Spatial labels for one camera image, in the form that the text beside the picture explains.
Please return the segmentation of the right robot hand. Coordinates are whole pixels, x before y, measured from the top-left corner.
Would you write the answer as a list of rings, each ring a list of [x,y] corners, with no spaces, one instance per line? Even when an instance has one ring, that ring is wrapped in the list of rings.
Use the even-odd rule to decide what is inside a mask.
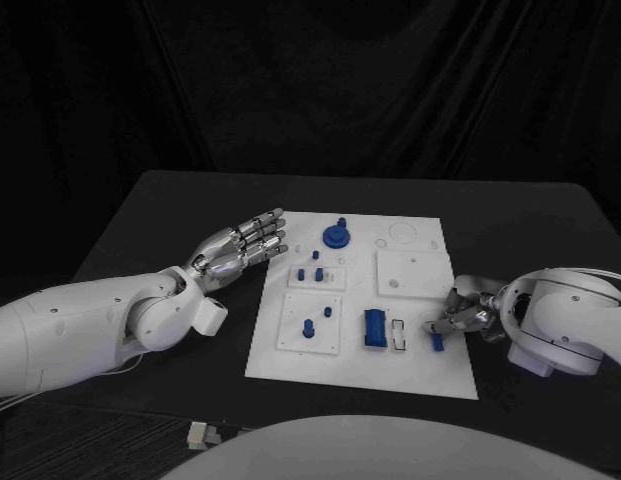
[[[506,283],[476,275],[459,275],[450,289],[440,318],[424,323],[430,334],[477,332],[486,343],[506,338],[501,323],[501,298]]]

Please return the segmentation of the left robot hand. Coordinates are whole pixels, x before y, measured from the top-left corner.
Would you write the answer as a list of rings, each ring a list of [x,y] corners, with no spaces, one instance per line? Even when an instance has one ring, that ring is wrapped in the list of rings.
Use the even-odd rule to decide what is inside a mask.
[[[199,244],[183,269],[204,293],[225,288],[250,266],[289,251],[283,215],[284,210],[276,208],[217,232]]]

